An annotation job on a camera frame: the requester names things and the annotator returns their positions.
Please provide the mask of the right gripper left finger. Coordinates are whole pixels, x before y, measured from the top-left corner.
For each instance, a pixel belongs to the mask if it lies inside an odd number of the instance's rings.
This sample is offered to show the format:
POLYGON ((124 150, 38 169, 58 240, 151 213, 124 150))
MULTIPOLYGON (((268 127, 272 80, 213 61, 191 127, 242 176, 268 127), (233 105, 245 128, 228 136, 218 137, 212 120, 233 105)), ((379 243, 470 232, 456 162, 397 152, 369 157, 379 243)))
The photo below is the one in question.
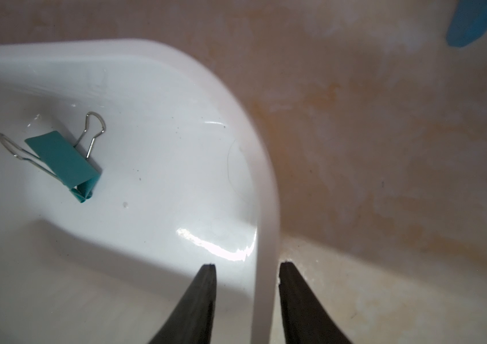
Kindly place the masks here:
POLYGON ((151 343, 209 344, 216 309, 216 266, 203 265, 151 343))

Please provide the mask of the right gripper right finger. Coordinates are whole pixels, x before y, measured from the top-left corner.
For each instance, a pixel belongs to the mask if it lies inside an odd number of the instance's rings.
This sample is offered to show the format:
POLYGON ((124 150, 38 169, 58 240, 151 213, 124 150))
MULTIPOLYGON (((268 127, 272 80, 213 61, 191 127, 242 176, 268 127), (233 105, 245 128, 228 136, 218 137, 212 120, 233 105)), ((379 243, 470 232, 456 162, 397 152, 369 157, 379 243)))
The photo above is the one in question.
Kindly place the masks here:
POLYGON ((279 295, 287 343, 349 343, 293 262, 279 268, 279 295))

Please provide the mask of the white plastic storage box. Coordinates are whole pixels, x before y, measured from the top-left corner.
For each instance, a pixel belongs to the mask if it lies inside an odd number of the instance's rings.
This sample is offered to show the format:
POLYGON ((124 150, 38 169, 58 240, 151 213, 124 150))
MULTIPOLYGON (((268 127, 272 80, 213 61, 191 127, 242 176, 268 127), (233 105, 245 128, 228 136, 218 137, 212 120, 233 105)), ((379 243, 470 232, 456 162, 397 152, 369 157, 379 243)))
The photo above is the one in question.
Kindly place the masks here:
POLYGON ((269 342, 279 195, 236 97, 157 42, 0 46, 0 133, 74 144, 90 111, 107 131, 84 203, 0 143, 0 343, 147 343, 206 264, 212 341, 269 342))

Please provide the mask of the teal binder clip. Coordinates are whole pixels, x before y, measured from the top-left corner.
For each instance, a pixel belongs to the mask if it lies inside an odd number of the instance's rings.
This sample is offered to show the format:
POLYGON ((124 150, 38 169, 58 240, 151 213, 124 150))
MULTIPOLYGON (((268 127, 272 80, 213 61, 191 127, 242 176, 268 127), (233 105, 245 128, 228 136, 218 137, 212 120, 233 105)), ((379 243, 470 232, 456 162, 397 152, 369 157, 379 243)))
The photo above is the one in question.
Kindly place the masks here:
POLYGON ((103 117, 90 111, 85 115, 84 130, 74 144, 68 142, 57 130, 25 139, 29 150, 22 148, 3 133, 0 133, 0 143, 13 157, 30 163, 56 179, 67 187, 78 202, 84 203, 93 196, 93 190, 101 176, 89 159, 96 140, 106 131, 107 125, 103 117), (77 146, 89 131, 90 117, 99 121, 101 130, 92 137, 86 153, 81 154, 77 146))

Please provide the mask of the blue white toy crib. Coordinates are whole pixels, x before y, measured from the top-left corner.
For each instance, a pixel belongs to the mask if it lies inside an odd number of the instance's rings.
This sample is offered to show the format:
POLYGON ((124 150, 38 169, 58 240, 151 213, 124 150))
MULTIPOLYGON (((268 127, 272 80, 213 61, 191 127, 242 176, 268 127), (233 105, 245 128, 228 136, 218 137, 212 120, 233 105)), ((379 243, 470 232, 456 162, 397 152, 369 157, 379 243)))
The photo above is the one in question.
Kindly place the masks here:
POLYGON ((465 47, 487 32, 487 0, 460 0, 445 41, 450 47, 465 47))

